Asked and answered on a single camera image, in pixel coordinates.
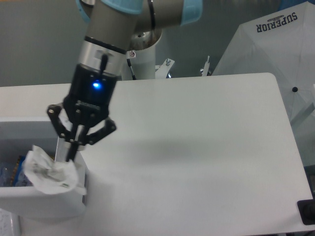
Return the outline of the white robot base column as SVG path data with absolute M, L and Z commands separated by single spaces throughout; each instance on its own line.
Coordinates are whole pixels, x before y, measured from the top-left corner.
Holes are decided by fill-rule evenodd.
M 156 45 L 162 36 L 162 30 L 135 34 L 131 39 L 127 62 L 123 65 L 122 80 L 147 80 L 155 78 Z

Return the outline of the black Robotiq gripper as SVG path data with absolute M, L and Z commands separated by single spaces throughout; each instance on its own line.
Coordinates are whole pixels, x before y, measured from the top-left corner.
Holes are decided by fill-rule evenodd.
M 77 140 L 70 141 L 66 162 L 74 161 L 80 146 L 94 145 L 116 130 L 109 116 L 109 104 L 117 82 L 116 77 L 100 74 L 98 70 L 83 64 L 77 64 L 68 95 L 63 104 L 51 104 L 47 115 L 59 138 L 70 141 L 70 131 L 62 124 L 60 113 L 63 108 L 72 124 L 94 127 L 104 120 L 104 126 L 88 134 L 84 127 Z

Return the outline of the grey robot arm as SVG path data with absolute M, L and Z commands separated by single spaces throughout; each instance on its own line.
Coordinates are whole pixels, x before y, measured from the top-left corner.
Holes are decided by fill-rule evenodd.
M 79 0 L 77 6 L 89 19 L 78 63 L 63 102 L 47 109 L 69 144 L 66 161 L 116 130 L 109 104 L 132 37 L 196 22 L 203 11 L 200 0 Z

